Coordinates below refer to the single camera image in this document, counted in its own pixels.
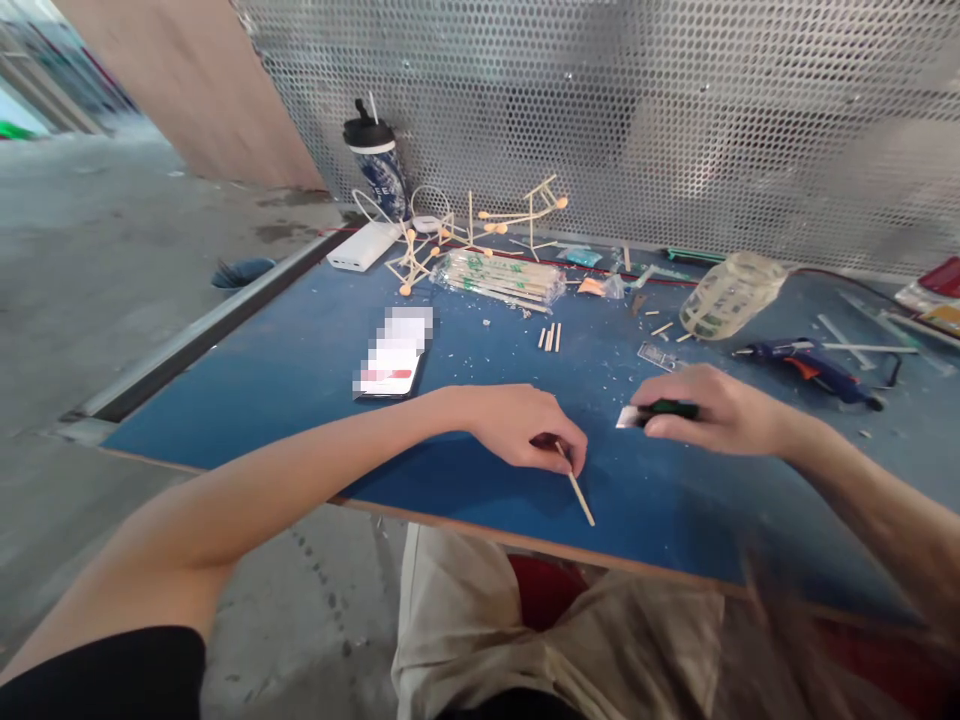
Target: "black sleeve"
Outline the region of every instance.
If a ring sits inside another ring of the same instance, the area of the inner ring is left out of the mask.
[[[0,718],[197,718],[206,646],[187,627],[112,635],[0,687]]]
[[[437,720],[585,720],[556,695],[514,688],[494,695],[472,710],[444,710]]]

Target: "perforated metal panel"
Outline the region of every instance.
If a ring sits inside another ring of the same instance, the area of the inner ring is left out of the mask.
[[[906,275],[957,251],[954,0],[236,4],[344,201],[372,90],[411,184],[459,212],[557,173],[545,227],[607,242]]]

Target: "table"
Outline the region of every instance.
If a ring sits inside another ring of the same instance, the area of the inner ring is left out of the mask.
[[[641,253],[632,254],[634,262],[643,261]],[[563,344],[560,353],[549,354],[537,349],[549,321],[536,313],[524,319],[495,300],[429,281],[408,299],[397,289],[382,265],[366,274],[314,267],[121,423],[103,447],[205,470],[367,411],[375,403],[355,402],[351,380],[384,307],[432,305],[437,322],[420,392],[448,384],[531,382],[554,393],[590,438],[580,484],[597,526],[587,525],[562,478],[509,467],[463,434],[404,453],[349,487],[338,502],[734,594],[743,582],[737,539],[746,534],[764,539],[812,602],[869,617],[909,617],[890,580],[783,463],[715,455],[614,428],[637,386],[661,372],[637,357],[641,342],[675,319],[689,288],[648,285],[644,311],[661,313],[639,319],[630,316],[629,296],[613,301],[571,289],[553,306],[550,320],[563,323]],[[832,339],[817,325],[817,313],[827,313],[852,342],[890,344],[837,289],[850,290],[827,278],[793,277],[735,342],[657,342],[687,362],[711,362],[828,420],[892,472],[960,510],[950,468],[957,375],[942,377],[921,358],[907,357],[902,386],[890,391],[885,412],[841,412],[835,399],[801,383],[793,369],[731,357],[734,348],[757,339]],[[674,338],[678,329],[671,329]],[[845,354],[837,359],[856,367]]]

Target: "phone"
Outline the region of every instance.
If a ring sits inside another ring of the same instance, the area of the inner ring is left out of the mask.
[[[423,359],[426,352],[417,355],[412,368],[397,368],[386,377],[360,381],[360,393],[356,400],[406,400],[412,397],[420,385]]]
[[[433,339],[433,308],[387,308],[377,339],[354,375],[355,400],[405,400],[417,391]]]

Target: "hand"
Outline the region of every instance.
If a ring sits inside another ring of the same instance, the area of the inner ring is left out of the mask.
[[[712,365],[693,365],[647,380],[630,401],[650,405],[660,398],[696,403],[696,421],[658,415],[648,437],[668,438],[730,455],[785,457],[813,418],[735,380]]]
[[[587,436],[573,424],[557,399],[533,385],[471,385],[456,389],[464,430],[494,455],[516,467],[536,467],[579,475],[587,459]],[[570,462],[557,452],[560,440]]]

